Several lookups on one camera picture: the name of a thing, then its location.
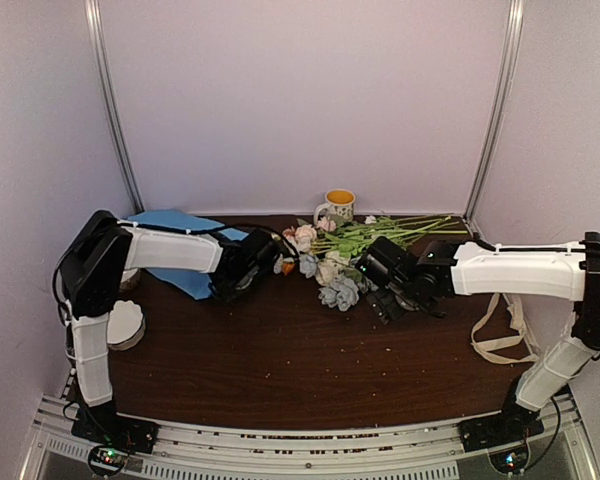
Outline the orange fake flower stem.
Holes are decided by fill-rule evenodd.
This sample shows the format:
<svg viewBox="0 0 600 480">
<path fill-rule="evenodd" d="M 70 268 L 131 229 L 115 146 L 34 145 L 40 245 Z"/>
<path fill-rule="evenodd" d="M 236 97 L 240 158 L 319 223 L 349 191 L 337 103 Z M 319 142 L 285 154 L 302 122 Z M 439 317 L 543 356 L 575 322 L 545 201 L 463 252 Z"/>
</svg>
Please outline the orange fake flower stem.
<svg viewBox="0 0 600 480">
<path fill-rule="evenodd" d="M 291 274 L 295 269 L 296 262 L 295 261 L 287 261 L 285 259 L 279 259 L 273 267 L 273 272 L 278 274 L 283 274 L 285 276 Z"/>
</svg>

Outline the blue wrapping paper sheet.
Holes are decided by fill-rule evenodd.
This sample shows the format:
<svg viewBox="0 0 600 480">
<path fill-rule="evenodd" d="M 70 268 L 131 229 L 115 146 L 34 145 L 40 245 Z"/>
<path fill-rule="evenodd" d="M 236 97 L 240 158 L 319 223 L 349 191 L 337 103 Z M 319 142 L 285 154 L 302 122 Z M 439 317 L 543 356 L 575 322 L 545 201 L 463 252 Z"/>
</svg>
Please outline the blue wrapping paper sheet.
<svg viewBox="0 0 600 480">
<path fill-rule="evenodd" d="M 126 219 L 132 234 L 125 268 L 147 269 L 196 300 L 212 296 L 210 274 L 224 252 L 219 241 L 201 230 L 220 222 L 177 210 L 147 211 Z"/>
</svg>

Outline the blue fake flower stems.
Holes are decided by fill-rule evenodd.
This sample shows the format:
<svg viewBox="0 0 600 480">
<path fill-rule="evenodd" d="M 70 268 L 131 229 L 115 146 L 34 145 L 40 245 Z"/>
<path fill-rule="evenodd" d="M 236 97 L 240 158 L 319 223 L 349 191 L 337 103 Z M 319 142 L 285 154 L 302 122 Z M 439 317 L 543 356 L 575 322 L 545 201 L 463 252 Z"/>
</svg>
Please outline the blue fake flower stems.
<svg viewBox="0 0 600 480">
<path fill-rule="evenodd" d="M 363 290 L 362 276 L 349 258 L 337 251 L 330 251 L 322 258 L 305 253 L 300 255 L 299 266 L 306 278 L 318 283 L 322 305 L 345 312 L 358 303 Z"/>
</svg>

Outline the pink fake flower stem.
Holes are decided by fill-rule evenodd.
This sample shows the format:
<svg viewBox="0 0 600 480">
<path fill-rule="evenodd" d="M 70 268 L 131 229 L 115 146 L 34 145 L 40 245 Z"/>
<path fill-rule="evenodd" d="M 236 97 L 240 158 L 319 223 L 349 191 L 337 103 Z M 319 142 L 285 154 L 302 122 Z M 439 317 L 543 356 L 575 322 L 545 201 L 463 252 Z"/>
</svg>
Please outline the pink fake flower stem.
<svg viewBox="0 0 600 480">
<path fill-rule="evenodd" d="M 321 241 L 317 230 L 310 224 L 288 227 L 282 235 L 299 253 L 319 255 L 330 250 L 330 246 Z"/>
</svg>

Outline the lilac hydrangea fake flower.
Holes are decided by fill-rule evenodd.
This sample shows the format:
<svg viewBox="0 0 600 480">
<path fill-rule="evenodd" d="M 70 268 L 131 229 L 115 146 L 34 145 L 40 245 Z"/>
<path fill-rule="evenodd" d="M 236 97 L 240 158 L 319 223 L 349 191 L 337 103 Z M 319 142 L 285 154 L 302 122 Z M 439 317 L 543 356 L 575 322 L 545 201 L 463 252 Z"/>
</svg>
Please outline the lilac hydrangea fake flower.
<svg viewBox="0 0 600 480">
<path fill-rule="evenodd" d="M 402 248 L 408 249 L 417 241 L 431 235 L 465 235 L 462 221 L 449 215 L 425 215 L 415 217 L 376 216 L 365 220 L 340 222 L 332 231 L 319 230 L 312 242 L 310 253 L 318 258 L 335 252 L 341 258 L 358 258 L 377 239 L 385 237 Z"/>
</svg>

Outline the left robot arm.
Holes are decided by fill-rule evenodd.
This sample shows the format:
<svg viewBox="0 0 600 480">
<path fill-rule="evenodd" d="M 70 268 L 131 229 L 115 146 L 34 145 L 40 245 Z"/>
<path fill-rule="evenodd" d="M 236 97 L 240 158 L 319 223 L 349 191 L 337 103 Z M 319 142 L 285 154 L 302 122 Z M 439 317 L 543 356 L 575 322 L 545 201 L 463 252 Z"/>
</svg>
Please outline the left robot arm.
<svg viewBox="0 0 600 480">
<path fill-rule="evenodd" d="M 88 410 L 86 429 L 103 444 L 124 433 L 118 415 L 102 405 L 113 400 L 107 328 L 124 272 L 133 269 L 187 270 L 209 277 L 211 294 L 225 302 L 238 298 L 270 272 L 281 255 L 279 243 L 262 227 L 240 240 L 221 228 L 179 229 L 128 222 L 111 212 L 95 212 L 58 264 L 71 328 L 74 364 Z"/>
</svg>

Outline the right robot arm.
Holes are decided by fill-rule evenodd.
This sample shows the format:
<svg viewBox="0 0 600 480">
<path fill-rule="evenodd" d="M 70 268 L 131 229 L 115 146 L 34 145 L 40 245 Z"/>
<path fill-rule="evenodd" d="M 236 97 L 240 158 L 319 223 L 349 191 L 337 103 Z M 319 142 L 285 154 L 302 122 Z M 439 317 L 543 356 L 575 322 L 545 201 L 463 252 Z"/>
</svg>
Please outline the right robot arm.
<svg viewBox="0 0 600 480">
<path fill-rule="evenodd" d="M 572 309 L 561 338 L 512 383 L 492 423 L 499 440 L 515 440 L 559 390 L 600 356 L 599 232 L 549 245 L 434 241 L 420 254 L 381 236 L 355 267 L 399 311 L 435 315 L 440 298 L 486 294 L 552 299 Z"/>
</svg>

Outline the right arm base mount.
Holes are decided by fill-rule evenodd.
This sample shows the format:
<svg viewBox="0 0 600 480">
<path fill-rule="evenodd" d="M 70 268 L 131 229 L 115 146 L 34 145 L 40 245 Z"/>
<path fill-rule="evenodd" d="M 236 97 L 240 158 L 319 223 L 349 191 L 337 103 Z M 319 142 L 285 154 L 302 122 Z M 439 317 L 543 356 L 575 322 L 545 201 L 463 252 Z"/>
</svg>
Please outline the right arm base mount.
<svg viewBox="0 0 600 480">
<path fill-rule="evenodd" d="M 458 424 L 465 452 L 492 449 L 521 442 L 529 436 L 544 432 L 539 413 L 515 406 L 513 409 L 463 420 Z"/>
</svg>

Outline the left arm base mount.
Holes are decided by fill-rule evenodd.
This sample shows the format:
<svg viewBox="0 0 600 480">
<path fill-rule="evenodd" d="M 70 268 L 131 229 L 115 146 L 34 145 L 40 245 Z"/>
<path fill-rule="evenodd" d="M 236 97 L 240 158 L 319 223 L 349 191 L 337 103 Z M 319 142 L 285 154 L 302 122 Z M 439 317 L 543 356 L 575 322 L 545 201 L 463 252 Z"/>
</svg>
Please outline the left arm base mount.
<svg viewBox="0 0 600 480">
<path fill-rule="evenodd" d="M 90 411 L 79 408 L 71 434 L 92 443 L 113 447 L 128 453 L 151 454 L 159 426 L 152 421 L 113 415 L 113 419 L 98 420 Z"/>
</svg>

